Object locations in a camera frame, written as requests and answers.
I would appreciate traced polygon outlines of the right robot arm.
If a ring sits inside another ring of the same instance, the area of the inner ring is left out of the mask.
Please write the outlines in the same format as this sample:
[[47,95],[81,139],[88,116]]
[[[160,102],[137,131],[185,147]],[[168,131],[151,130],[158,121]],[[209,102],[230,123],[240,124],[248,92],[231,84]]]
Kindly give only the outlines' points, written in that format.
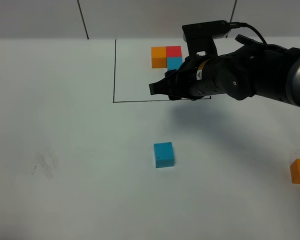
[[220,56],[187,57],[149,90],[170,100],[227,94],[241,101],[257,95],[300,107],[300,49],[279,53],[245,45]]

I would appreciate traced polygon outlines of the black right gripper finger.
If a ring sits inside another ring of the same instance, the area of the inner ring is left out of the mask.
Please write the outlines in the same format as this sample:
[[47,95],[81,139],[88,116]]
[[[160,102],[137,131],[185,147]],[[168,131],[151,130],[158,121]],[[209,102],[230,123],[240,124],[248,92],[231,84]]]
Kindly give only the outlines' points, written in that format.
[[158,82],[149,84],[150,94],[153,95],[165,95],[169,100],[181,100],[182,84],[178,79],[177,70],[168,70],[164,74],[164,78]]

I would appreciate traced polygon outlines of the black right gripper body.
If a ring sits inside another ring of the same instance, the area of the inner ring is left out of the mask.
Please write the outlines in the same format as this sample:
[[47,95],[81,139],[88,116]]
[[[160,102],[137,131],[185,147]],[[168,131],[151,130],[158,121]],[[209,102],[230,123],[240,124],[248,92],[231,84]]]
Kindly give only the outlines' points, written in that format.
[[174,98],[198,100],[205,96],[229,95],[230,61],[224,57],[186,60],[174,72]]

